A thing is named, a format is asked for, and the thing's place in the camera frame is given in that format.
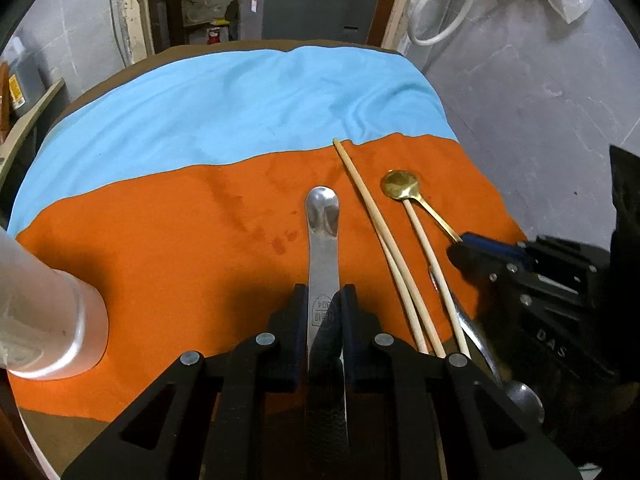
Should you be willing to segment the small silver spoon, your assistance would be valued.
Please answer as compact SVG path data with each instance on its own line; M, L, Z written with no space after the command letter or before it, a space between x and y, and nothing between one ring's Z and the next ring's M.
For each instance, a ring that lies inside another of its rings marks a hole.
M538 394L529 385L512 377L512 373L499 360L484 330L471 320L453 292L450 292L450 296L458 324L462 333L464 333L464 338L475 347L475 350L484 360L489 370L489 377L535 425L540 426L544 422L544 404L542 404Z

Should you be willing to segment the gold spoon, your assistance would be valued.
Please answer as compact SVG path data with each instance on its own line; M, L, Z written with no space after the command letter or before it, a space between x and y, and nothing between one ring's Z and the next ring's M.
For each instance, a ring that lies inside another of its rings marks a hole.
M390 170L381 180L381 188L392 200L414 200L419 204L449 236L454 243L460 242L461 236L442 218L420 192L418 177L408 170Z

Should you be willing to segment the silver steel spoon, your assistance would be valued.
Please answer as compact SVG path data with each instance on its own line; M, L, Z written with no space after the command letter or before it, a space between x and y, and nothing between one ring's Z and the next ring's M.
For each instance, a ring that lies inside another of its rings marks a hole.
M330 312L340 289L337 237L340 201L332 188L315 186L305 200L309 242L307 349L312 356L320 346L322 330L330 328L335 315Z

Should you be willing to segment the white plastic utensil caddy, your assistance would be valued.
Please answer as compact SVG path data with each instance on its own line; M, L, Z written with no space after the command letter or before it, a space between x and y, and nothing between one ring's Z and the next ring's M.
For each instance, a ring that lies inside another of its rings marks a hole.
M76 276L47 266L1 233L1 367L28 380L77 376L104 356L102 296Z

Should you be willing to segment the orange cloth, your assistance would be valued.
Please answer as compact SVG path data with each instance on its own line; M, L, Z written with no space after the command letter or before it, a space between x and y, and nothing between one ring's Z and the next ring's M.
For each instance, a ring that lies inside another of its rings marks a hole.
M389 332L410 335L371 220L333 146L196 164L119 182L125 144L43 143L11 218L17 240L51 268L93 285L111 321L105 356L74 378L13 378L17 404L49 415L114 419L182 352L214 356L262 332L308 278L304 201L340 201L340 278ZM92 174L103 180L89 183ZM86 184L79 195L66 177Z

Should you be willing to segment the dark grey cabinet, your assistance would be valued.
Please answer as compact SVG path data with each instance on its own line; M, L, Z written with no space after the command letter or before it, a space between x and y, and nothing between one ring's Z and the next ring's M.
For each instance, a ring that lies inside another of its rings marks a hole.
M378 0L238 0L241 40L364 44Z

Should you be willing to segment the light blue cloth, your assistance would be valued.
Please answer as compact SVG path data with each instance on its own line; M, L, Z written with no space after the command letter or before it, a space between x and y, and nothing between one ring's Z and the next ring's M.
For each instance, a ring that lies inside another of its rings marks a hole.
M301 46L183 58L60 120L17 192L8 230L16 235L58 200L118 181L395 132L452 137L434 88L398 54Z

